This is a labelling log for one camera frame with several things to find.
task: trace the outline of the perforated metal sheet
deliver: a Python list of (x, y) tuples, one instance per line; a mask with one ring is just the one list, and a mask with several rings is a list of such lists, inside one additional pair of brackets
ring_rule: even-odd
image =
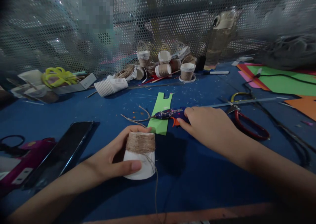
[(139, 40), (204, 55), (214, 17), (238, 11), (223, 58), (255, 53), (278, 35), (315, 32), (316, 0), (9, 0), (0, 24), (2, 79), (61, 66), (114, 74), (137, 61)]

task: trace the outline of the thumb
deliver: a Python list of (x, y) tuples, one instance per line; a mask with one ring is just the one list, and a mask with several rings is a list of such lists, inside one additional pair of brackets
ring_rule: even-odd
[(183, 119), (181, 118), (177, 118), (177, 121), (180, 123), (180, 126), (189, 134), (192, 135), (192, 126), (190, 124), (188, 124), (187, 122), (185, 122)]
[(131, 160), (110, 165), (109, 176), (111, 178), (126, 176), (139, 171), (142, 168), (141, 161)]

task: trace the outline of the green paper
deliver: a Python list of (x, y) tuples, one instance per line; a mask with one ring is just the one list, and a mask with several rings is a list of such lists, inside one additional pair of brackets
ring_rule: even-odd
[[(249, 66), (247, 68), (254, 74), (257, 74), (257, 71), (260, 67), (258, 66)], [(301, 74), (292, 71), (284, 71), (278, 69), (272, 69), (269, 67), (262, 67), (261, 74), (265, 75), (274, 75), (274, 74), (286, 74), (297, 79), (304, 81), (316, 83), (316, 78), (314, 75)], [(304, 95), (304, 96), (316, 96), (316, 85), (303, 83), (296, 81), (285, 76), (273, 76), (265, 77), (262, 76), (259, 78), (272, 92), (277, 93), (286, 93), (286, 94), (295, 94), (295, 95)]]
[[(159, 92), (157, 96), (156, 104), (155, 104), (154, 110), (152, 111), (151, 116), (153, 116), (157, 112), (170, 109), (171, 99), (172, 99), (172, 93), (170, 94), (168, 99), (164, 99), (164, 93)], [(152, 128), (151, 130), (152, 133), (166, 135), (167, 128), (168, 128), (168, 120), (160, 120), (156, 118), (151, 118), (149, 120), (147, 127)]]

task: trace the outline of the black smartphone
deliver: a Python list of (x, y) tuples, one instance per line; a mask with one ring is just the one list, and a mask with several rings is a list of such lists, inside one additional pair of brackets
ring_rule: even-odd
[(85, 148), (85, 141), (93, 124), (93, 121), (72, 123), (47, 157), (32, 172), (22, 189), (42, 189), (66, 173), (73, 163), (78, 150), (81, 147)]

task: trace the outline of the blue tabletop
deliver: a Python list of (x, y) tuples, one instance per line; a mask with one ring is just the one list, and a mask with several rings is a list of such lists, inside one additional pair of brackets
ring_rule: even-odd
[[(151, 113), (156, 100), (154, 96), (157, 96), (158, 92), (163, 92), (166, 97), (174, 93), (171, 107), (178, 108), (219, 104), (222, 103), (219, 97), (229, 99), (237, 90), (245, 91), (242, 87), (244, 79), (231, 63), (219, 65), (218, 70), (228, 70), (230, 74), (198, 74), (197, 80), (190, 84), (152, 87), (150, 90), (125, 89), (107, 98), (102, 98), (98, 94), (86, 98), (93, 92), (88, 90), (67, 94), (61, 97), (60, 102), (43, 106), (18, 100), (0, 112), (0, 137), (20, 134), (25, 136), (26, 141), (46, 137), (55, 137), (59, 140), (73, 122), (100, 122), (80, 158), (83, 160), (107, 145), (120, 131), (132, 124), (120, 114), (127, 117), (136, 116), (137, 119), (145, 117), (140, 114), (141, 109), (138, 105)], [(161, 84), (173, 82), (178, 82), (178, 79), (163, 80)], [(262, 89), (253, 89), (253, 92), (257, 98), (297, 98)], [(309, 144), (314, 144), (315, 126), (310, 127), (301, 122), (313, 122), (312, 120), (295, 109), (275, 101), (264, 102), (263, 105), (298, 136)], [(295, 163), (300, 162), (284, 133), (264, 112), (250, 104), (240, 107), (245, 115), (269, 131), (271, 139), (262, 142), (264, 146)], [(172, 127), (172, 123), (170, 120), (166, 136), (156, 135), (159, 212), (204, 210), (277, 201), (277, 196), (264, 182), (207, 149), (182, 128)], [(316, 172), (313, 166), (316, 156), (311, 151), (310, 154), (311, 170)], [(61, 219), (68, 222), (95, 221), (155, 213), (155, 185), (155, 175), (142, 181), (126, 178), (107, 181), (79, 195)], [(8, 215), (32, 195), (33, 191), (14, 190), (1, 200), (1, 210)]]

